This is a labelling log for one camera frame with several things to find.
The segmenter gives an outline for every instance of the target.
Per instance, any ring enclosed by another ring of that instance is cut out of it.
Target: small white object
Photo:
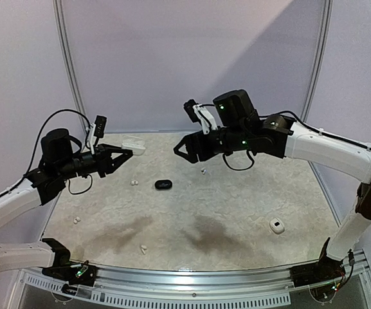
[[[271,230],[273,230],[275,234],[281,234],[285,231],[284,224],[278,218],[272,219],[269,222],[269,226],[271,227]]]
[[[141,156],[147,148],[145,148],[145,141],[143,138],[125,135],[122,138],[122,149],[132,150],[134,156]]]

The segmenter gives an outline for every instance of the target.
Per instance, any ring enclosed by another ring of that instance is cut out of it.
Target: metal frame
[[[355,259],[354,275],[364,279],[364,293],[371,308],[368,263],[361,250],[356,252]],[[227,272],[164,272],[99,266],[95,286],[93,288],[79,286],[75,299],[118,308],[145,308],[145,304],[151,304],[153,308],[167,309],[175,308],[175,305],[180,308],[180,304],[183,309],[214,309],[220,308],[219,304],[222,304],[222,308],[230,304],[229,308],[234,309],[274,308],[289,304],[290,292],[309,288],[308,286],[294,287],[289,277],[289,268],[292,266]],[[22,270],[8,308],[17,308],[25,285],[69,297],[60,292],[63,284],[62,281],[43,276],[38,268]]]
[[[311,80],[308,85],[307,96],[304,102],[303,110],[300,115],[300,118],[303,121],[307,120],[309,110],[311,108],[312,98],[314,96],[314,92],[316,89],[318,76],[321,71],[323,54],[325,50],[325,45],[327,43],[331,11],[332,11],[332,0],[325,0],[324,10],[321,16],[319,39],[318,39],[318,43],[317,43],[317,47],[316,47],[315,55],[314,55],[314,67],[312,69]]]
[[[84,103],[82,101],[81,92],[78,87],[77,76],[75,75],[74,64],[72,61],[71,51],[69,49],[68,36],[65,25],[64,9],[62,7],[62,0],[53,0],[53,7],[55,13],[55,20],[57,22],[57,29],[59,35],[59,41],[62,50],[62,56],[64,58],[64,65],[68,76],[69,87],[71,88],[72,96],[74,98],[75,108],[80,113],[87,115]],[[84,132],[86,127],[84,120],[79,116],[81,126]]]

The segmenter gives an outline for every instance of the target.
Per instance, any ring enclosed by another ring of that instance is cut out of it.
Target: white plastic piece
[[[18,188],[0,198],[0,228],[39,205],[41,200],[37,189],[31,186],[29,180],[23,180]]]
[[[217,129],[215,118],[205,107],[198,104],[194,105],[192,108],[198,119],[201,121],[201,127],[203,128],[204,134],[208,134],[210,131]]]
[[[371,151],[356,145],[320,136],[295,122],[288,136],[285,156],[319,163],[357,178],[360,182],[371,182]],[[371,147],[370,143],[359,142]]]
[[[341,261],[354,248],[358,239],[364,231],[371,225],[371,220],[363,217],[362,214],[355,212],[355,204],[342,222],[339,230],[330,239],[327,247],[327,257],[336,261]]]
[[[91,124],[89,126],[89,132],[88,132],[88,138],[87,138],[87,143],[89,145],[89,148],[91,149],[91,153],[92,154],[95,154],[95,148],[94,148],[94,139],[95,139],[95,136],[94,136],[94,133],[95,133],[95,128],[96,128],[96,124]]]
[[[132,150],[134,156],[141,156],[145,150],[145,140],[140,137],[125,135],[122,138],[122,149]]]
[[[271,230],[273,230],[273,232],[278,235],[285,231],[284,224],[278,218],[272,219],[269,222],[269,227],[271,227]]]
[[[42,241],[35,243],[0,243],[0,272],[29,267],[50,267],[55,258],[52,248]]]

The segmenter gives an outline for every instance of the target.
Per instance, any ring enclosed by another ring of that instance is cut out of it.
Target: robotic arm
[[[244,90],[231,91],[213,100],[212,106],[224,127],[210,121],[213,117],[206,116],[209,113],[206,105],[193,100],[184,104],[192,122],[210,128],[186,135],[174,148],[175,154],[191,163],[207,161],[218,154],[225,159],[234,151],[247,151],[254,156],[267,153],[278,158],[316,162],[361,182],[353,209],[339,231],[325,242],[319,261],[307,267],[293,267],[291,278],[296,286],[301,286],[334,279],[338,272],[345,273],[343,259],[371,225],[371,144],[315,129],[289,111],[260,117]],[[296,118],[282,115],[284,113]]]
[[[39,166],[26,173],[13,187],[0,194],[0,228],[21,214],[43,207],[65,188],[66,181],[77,176],[87,178],[98,173],[101,178],[112,174],[131,158],[135,149],[98,145],[104,137],[106,118],[97,116],[86,140],[89,151],[82,152],[82,143],[69,135],[67,129],[55,129],[41,139],[42,158]],[[71,142],[78,151],[73,153]],[[55,239],[35,243],[0,243],[0,272],[43,267],[47,276],[69,281],[71,285],[93,285],[96,267],[71,263],[70,252]]]

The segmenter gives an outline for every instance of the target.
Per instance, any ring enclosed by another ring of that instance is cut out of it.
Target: vent grille
[[[93,292],[91,301],[118,308],[139,309],[250,309],[276,308],[291,304],[289,293],[254,297],[240,301],[158,301],[139,300],[133,297],[116,296],[109,293]]]
[[[28,285],[35,286],[37,288],[41,288],[43,290],[49,290],[52,292],[61,292],[62,285],[53,282],[52,280],[40,278],[37,276],[33,276],[28,274],[26,276],[26,283]]]
[[[35,276],[33,274],[26,275],[26,283],[28,285],[57,292],[62,294],[62,284],[46,279],[45,277]],[[263,308],[276,308],[279,306],[287,306],[291,304],[289,293],[279,293],[275,295],[252,297],[249,299],[241,300],[220,300],[220,301],[160,301],[157,299],[144,299],[139,297],[126,297],[116,295],[109,292],[92,291],[90,299],[80,298],[76,299],[89,301],[91,303],[106,304],[108,306],[118,308],[135,308],[135,309],[263,309]]]

